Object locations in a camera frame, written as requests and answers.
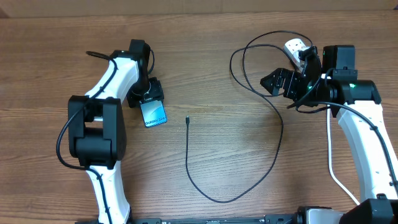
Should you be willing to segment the blue Samsung Galaxy smartphone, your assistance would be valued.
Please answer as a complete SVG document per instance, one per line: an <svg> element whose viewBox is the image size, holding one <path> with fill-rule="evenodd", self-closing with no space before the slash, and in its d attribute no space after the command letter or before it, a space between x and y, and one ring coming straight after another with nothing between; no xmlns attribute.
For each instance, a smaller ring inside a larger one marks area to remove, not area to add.
<svg viewBox="0 0 398 224"><path fill-rule="evenodd" d="M155 100L141 104L142 117L144 125L151 128L167 122L167 115L163 103Z"/></svg>

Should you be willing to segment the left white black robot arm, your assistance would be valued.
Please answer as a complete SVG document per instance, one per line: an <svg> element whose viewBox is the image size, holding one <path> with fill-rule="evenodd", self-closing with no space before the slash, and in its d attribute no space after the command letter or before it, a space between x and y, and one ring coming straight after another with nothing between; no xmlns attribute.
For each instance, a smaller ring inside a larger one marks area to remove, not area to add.
<svg viewBox="0 0 398 224"><path fill-rule="evenodd" d="M144 40L132 39L127 50L87 54L107 60L108 68L91 90L70 97L61 133L68 137L70 155L78 159L75 168L91 180L99 210L94 222L132 223L121 173L127 149L123 104L140 110L147 128L167 122L161 82L149 76L154 53Z"/></svg>

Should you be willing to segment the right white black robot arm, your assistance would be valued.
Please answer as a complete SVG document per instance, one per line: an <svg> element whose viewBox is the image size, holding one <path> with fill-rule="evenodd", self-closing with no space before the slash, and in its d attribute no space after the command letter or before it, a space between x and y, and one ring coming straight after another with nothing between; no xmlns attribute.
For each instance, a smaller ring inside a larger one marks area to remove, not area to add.
<svg viewBox="0 0 398 224"><path fill-rule="evenodd" d="M397 223L397 157L383 119L381 96L371 80L358 79L355 47L329 45L323 56L300 39L285 43L294 70L278 68L260 84L292 107L323 105L342 128L356 166L361 201L348 212L300 207L292 223Z"/></svg>

